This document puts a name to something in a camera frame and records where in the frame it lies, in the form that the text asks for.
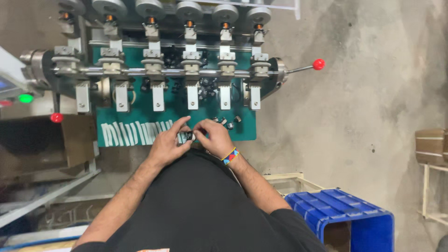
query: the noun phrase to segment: red ball handle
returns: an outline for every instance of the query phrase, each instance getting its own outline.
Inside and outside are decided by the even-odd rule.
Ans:
[[[325,61],[323,59],[317,59],[313,63],[314,70],[322,70],[325,67]]]
[[[64,115],[61,113],[53,113],[50,116],[50,120],[54,123],[61,123],[63,119],[64,119]]]

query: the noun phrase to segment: person's right hand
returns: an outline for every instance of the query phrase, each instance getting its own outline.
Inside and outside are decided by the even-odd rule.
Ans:
[[[202,146],[220,159],[225,158],[235,147],[228,130],[222,124],[210,119],[198,122],[193,128],[193,132]],[[208,133],[209,138],[204,136],[203,132]]]

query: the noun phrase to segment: person's left hand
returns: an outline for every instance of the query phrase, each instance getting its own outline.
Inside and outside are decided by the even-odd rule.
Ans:
[[[163,169],[187,152],[190,149],[192,141],[186,141],[183,145],[178,147],[177,134],[180,131],[185,132],[191,130],[186,125],[190,118],[191,116],[182,117],[173,123],[171,129],[160,132],[152,144],[148,158],[146,158],[143,163],[157,169]]]

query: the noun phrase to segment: blue plastic crate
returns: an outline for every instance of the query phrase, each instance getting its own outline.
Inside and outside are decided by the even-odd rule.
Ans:
[[[394,251],[394,216],[389,211],[339,189],[291,193],[285,200],[322,242],[327,224],[351,221],[351,252]]]

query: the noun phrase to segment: black t-shirt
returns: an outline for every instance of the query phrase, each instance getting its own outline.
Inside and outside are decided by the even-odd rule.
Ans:
[[[324,246],[303,217],[289,209],[271,214],[247,198],[220,160],[190,151],[163,169],[135,213],[107,242],[74,252],[320,252]]]

